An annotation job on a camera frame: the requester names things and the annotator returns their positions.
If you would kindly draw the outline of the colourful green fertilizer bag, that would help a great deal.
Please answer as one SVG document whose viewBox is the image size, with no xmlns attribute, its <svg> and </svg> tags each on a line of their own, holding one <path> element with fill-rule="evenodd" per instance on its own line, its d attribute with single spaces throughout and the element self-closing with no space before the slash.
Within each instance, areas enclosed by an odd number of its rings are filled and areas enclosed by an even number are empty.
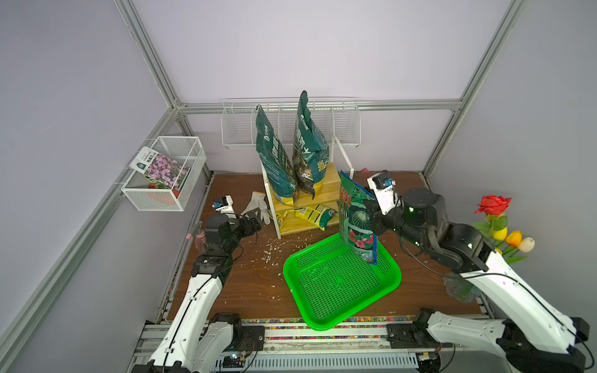
<svg viewBox="0 0 597 373">
<path fill-rule="evenodd" d="M 376 202 L 376 199 L 349 175 L 340 172 L 340 236 L 360 258 L 376 265 L 378 238 L 372 230 L 372 216 L 365 206 L 366 201 Z"/>
</svg>

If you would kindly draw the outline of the dark green soil bag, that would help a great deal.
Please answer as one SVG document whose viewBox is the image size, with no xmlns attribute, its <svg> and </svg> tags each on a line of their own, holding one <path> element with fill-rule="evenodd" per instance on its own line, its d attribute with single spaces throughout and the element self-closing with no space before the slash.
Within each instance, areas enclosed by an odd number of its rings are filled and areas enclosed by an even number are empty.
<svg viewBox="0 0 597 373">
<path fill-rule="evenodd" d="M 276 199 L 283 205 L 294 207 L 299 187 L 289 157 L 263 107 L 257 105 L 256 111 L 256 151 Z"/>
<path fill-rule="evenodd" d="M 303 90 L 295 119 L 292 166 L 298 187 L 315 198 L 323 186 L 330 161 L 329 144 L 312 119 L 309 97 Z"/>
</svg>

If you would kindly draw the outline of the yellow fertilizer bag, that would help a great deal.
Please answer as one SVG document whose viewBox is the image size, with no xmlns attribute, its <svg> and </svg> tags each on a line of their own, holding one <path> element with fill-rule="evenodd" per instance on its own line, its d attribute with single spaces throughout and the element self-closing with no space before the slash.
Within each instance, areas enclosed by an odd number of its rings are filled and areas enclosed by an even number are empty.
<svg viewBox="0 0 597 373">
<path fill-rule="evenodd" d="M 295 209 L 295 216 L 310 225 L 325 231 L 332 219 L 337 215 L 333 208 L 326 205 L 309 205 Z"/>
</svg>

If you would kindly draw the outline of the white frame wooden shelf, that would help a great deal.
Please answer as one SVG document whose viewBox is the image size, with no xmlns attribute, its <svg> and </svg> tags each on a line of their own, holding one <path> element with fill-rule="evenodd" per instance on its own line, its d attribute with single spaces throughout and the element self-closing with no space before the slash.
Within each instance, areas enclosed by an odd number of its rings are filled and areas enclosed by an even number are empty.
<svg viewBox="0 0 597 373">
<path fill-rule="evenodd" d="M 293 213 L 295 209 L 304 208 L 309 205 L 326 205 L 328 208 L 337 207 L 337 200 L 340 199 L 340 171 L 334 163 L 337 156 L 341 155 L 344 158 L 346 166 L 348 167 L 348 175 L 351 178 L 355 173 L 354 166 L 345 150 L 346 146 L 350 146 L 350 144 L 340 140 L 337 133 L 334 132 L 330 143 L 330 163 L 327 168 L 326 176 L 323 179 L 323 186 L 320 188 L 320 192 L 314 198 L 309 194 L 300 192 L 294 206 L 284 205 L 275 198 L 271 188 L 272 183 L 267 176 L 267 171 L 265 167 L 261 165 L 269 211 L 272 215 L 272 224 L 273 227 L 275 227 L 278 239 L 282 239 L 285 236 L 295 233 L 304 233 L 315 228 L 314 225 L 310 225 L 306 220 L 295 217 Z"/>
</svg>

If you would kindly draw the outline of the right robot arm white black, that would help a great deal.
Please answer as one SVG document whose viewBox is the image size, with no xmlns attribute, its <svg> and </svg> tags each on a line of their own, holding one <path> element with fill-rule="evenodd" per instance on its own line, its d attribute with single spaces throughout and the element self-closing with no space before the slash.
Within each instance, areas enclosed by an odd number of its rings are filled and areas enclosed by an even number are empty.
<svg viewBox="0 0 597 373">
<path fill-rule="evenodd" d="M 585 345 L 590 326 L 557 311 L 517 275 L 488 239 L 474 227 L 449 221 L 443 196 L 428 189 L 399 195 L 392 186 L 367 187 L 365 206 L 377 235 L 386 231 L 414 244 L 480 289 L 506 315 L 503 320 L 472 320 L 423 310 L 406 334 L 410 344 L 454 343 L 505 359 L 520 372 L 585 372 L 596 360 Z"/>
</svg>

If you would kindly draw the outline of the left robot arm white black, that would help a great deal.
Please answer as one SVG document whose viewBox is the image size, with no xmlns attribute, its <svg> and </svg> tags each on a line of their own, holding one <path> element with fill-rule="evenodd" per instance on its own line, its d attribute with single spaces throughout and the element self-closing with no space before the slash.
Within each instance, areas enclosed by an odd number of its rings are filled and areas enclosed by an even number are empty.
<svg viewBox="0 0 597 373">
<path fill-rule="evenodd" d="M 134 365 L 133 372 L 212 372 L 223 352 L 237 351 L 245 340 L 256 351 L 256 337 L 243 335 L 238 314 L 209 314 L 235 264 L 233 253 L 242 239 L 256 236 L 262 227 L 258 209 L 242 215 L 218 211 L 208 218 L 205 248 L 174 321 L 149 361 Z"/>
</svg>

